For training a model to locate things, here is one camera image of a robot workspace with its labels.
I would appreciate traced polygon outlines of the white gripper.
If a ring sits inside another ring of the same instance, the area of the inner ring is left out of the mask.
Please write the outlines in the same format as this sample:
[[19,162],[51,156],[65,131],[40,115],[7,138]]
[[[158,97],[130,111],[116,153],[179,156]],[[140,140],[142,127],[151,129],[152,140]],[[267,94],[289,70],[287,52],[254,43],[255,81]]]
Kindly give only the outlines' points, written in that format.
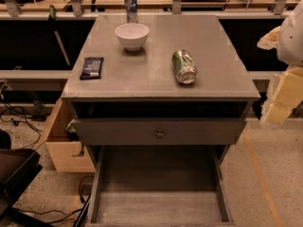
[[257,47],[264,50],[276,48],[277,57],[289,65],[269,84],[264,103],[264,120],[282,124],[303,101],[303,1],[277,26],[261,37]]

